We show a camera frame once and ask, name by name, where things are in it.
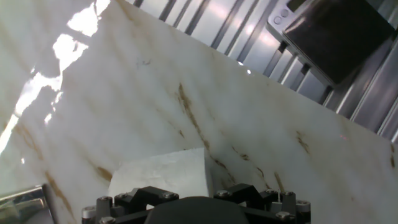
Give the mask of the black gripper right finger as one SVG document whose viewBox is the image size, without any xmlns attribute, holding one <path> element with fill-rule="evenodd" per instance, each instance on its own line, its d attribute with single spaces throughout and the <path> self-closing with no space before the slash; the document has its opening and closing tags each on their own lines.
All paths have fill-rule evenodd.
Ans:
<svg viewBox="0 0 398 224">
<path fill-rule="evenodd" d="M 238 184 L 216 191 L 213 198 L 236 204 L 248 223 L 311 223 L 311 203 L 298 200 L 291 191 L 266 189 L 259 192 L 253 185 Z"/>
</svg>

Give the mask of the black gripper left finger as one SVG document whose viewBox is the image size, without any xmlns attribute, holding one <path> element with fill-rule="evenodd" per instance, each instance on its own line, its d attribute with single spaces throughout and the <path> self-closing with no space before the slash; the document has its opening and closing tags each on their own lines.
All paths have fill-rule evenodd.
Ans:
<svg viewBox="0 0 398 224">
<path fill-rule="evenodd" d="M 153 207 L 179 199 L 179 195 L 156 187 L 136 188 L 114 197 L 101 196 L 81 211 L 82 224 L 144 223 Z"/>
</svg>

